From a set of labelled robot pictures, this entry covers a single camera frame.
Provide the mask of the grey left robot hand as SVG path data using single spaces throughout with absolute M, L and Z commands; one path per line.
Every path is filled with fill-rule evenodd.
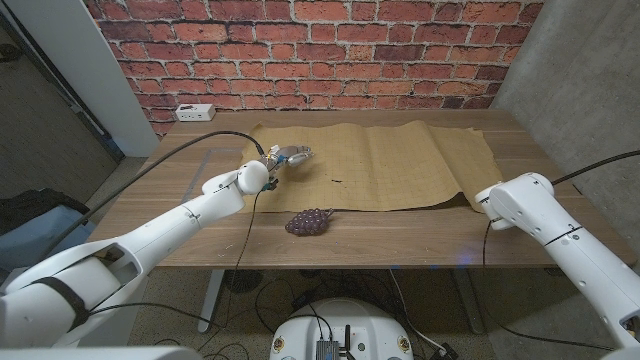
M 260 162 L 263 163 L 269 173 L 274 175 L 278 169 L 284 166 L 297 167 L 314 156 L 311 148 L 303 145 L 280 147 L 274 145 L 264 155 Z

